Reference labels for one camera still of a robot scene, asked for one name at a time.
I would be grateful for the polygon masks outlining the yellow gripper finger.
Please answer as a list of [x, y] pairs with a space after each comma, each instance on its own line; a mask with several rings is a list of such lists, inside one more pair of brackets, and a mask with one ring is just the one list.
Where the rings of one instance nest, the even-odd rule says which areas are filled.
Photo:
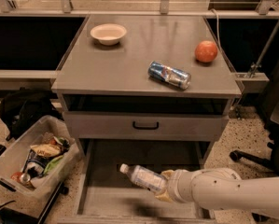
[[161, 194], [156, 194], [155, 198], [162, 201], [162, 202], [167, 202], [171, 203], [173, 200], [170, 198], [169, 194], [167, 192], [163, 192]]
[[169, 179], [174, 173], [174, 170], [162, 171], [160, 174], [163, 175], [166, 179]]

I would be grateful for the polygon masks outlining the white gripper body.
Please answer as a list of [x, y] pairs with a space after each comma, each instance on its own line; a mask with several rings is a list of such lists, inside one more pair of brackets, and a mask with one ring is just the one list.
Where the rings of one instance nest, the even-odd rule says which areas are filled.
[[195, 174], [186, 170], [175, 170], [168, 179], [167, 191], [175, 203], [190, 203], [193, 201], [192, 180]]

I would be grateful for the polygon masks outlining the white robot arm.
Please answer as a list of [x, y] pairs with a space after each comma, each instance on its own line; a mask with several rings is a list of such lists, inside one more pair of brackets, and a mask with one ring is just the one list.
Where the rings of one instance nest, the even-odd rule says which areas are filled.
[[155, 195], [168, 203], [196, 203], [207, 210], [241, 209], [279, 219], [279, 176], [241, 179], [230, 168], [168, 170], [166, 186]]

